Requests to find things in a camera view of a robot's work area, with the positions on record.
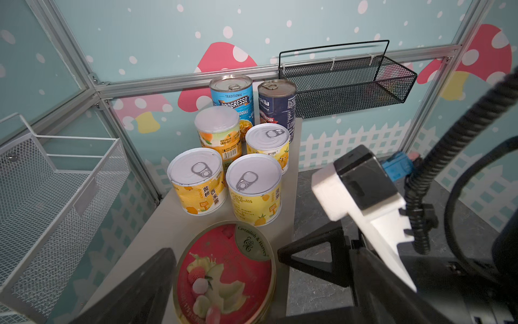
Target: white wire basket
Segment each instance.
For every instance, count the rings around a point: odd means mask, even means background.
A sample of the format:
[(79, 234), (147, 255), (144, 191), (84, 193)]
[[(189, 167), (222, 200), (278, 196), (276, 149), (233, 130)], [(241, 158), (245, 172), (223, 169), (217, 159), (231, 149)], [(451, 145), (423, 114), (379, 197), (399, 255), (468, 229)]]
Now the white wire basket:
[[(44, 323), (130, 173), (118, 138), (29, 133), (0, 148), (0, 324)], [(103, 156), (48, 154), (39, 138), (112, 141)], [(50, 157), (98, 158), (92, 171)]]

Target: black cable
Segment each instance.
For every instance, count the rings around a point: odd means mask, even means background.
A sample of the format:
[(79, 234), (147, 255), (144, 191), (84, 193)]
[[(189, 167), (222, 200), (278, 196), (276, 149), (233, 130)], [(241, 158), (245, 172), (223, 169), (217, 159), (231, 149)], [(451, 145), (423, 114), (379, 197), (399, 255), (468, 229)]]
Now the black cable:
[(446, 208), (444, 210), (444, 233), (446, 234), (446, 242), (452, 251), (453, 255), (458, 259), (459, 263), (463, 268), (472, 274), (478, 274), (492, 282), (498, 282), (493, 276), (491, 276), (486, 270), (475, 264), (472, 260), (466, 258), (457, 242), (457, 237), (453, 229), (453, 215), (455, 213), (455, 203), (460, 197), (462, 188), (475, 176), (480, 170), (500, 159), (507, 153), (510, 153), (518, 149), (518, 136), (512, 137), (502, 144), (495, 147), (491, 152), (484, 155), (481, 159), (475, 162), (459, 177), (448, 198)]
[(414, 235), (413, 247), (420, 254), (430, 252), (430, 224), (422, 213), (423, 197), (432, 181), (473, 139), (518, 101), (518, 67), (480, 98), (435, 144), (407, 178), (405, 200)]

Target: barcode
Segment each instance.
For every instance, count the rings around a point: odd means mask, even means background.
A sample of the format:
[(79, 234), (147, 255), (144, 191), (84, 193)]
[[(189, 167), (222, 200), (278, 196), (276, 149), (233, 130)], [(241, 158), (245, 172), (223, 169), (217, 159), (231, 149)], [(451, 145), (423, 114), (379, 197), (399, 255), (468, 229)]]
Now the barcode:
[(233, 149), (232, 151), (230, 152), (224, 152), (223, 153), (223, 159), (226, 160), (226, 159), (230, 159), (234, 156), (237, 155), (237, 148)]

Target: metal can top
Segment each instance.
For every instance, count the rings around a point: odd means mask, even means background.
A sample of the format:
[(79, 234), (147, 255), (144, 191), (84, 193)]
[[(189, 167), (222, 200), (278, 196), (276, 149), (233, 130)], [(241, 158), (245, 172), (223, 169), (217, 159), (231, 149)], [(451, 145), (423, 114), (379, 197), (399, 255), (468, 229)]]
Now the metal can top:
[(256, 196), (273, 190), (281, 181), (279, 162), (265, 154), (247, 154), (228, 167), (227, 185), (245, 196)]
[(209, 87), (219, 92), (235, 92), (252, 85), (252, 79), (246, 75), (229, 74), (222, 75), (211, 80)]
[(239, 113), (227, 106), (208, 107), (196, 115), (194, 125), (204, 133), (228, 131), (239, 123)]
[(260, 95), (276, 98), (287, 97), (297, 92), (297, 86), (289, 80), (269, 80), (259, 84), (257, 90)]
[(193, 148), (175, 157), (167, 176), (179, 186), (195, 186), (217, 176), (223, 167), (221, 155), (211, 148)]
[(290, 140), (290, 132), (280, 124), (264, 123), (250, 128), (247, 144), (256, 150), (272, 150), (284, 146)]
[(275, 282), (275, 254), (266, 237), (245, 222), (223, 221), (203, 230), (183, 252), (173, 304), (181, 323), (211, 322), (214, 311), (214, 322), (256, 323), (268, 310)]

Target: tin can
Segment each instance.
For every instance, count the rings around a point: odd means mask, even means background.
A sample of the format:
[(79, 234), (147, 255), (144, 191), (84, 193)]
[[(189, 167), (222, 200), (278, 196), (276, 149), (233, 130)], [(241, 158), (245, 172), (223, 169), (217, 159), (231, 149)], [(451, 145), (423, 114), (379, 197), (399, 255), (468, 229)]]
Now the tin can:
[(223, 170), (241, 156), (239, 114), (225, 106), (208, 107), (196, 115), (194, 124), (198, 129), (203, 147), (218, 151), (223, 160)]
[(184, 324), (257, 323), (275, 290), (274, 252), (266, 237), (241, 221), (216, 223), (181, 256), (173, 304)]
[(295, 129), (295, 94), (297, 86), (288, 80), (264, 81), (257, 87), (261, 123), (282, 125), (290, 132), (290, 143)]
[(261, 153), (276, 159), (282, 174), (288, 170), (290, 133), (279, 124), (265, 123), (252, 127), (247, 133), (247, 153)]
[(214, 106), (227, 106), (239, 113), (241, 140), (245, 140), (247, 131), (255, 125), (252, 79), (246, 75), (224, 75), (213, 79), (210, 93)]
[(225, 201), (223, 161), (219, 153), (210, 148), (193, 148), (178, 155), (167, 168), (184, 211), (204, 215), (218, 209)]
[(237, 219), (254, 226), (272, 222), (281, 210), (279, 162), (265, 154), (247, 154), (227, 170), (226, 182)]

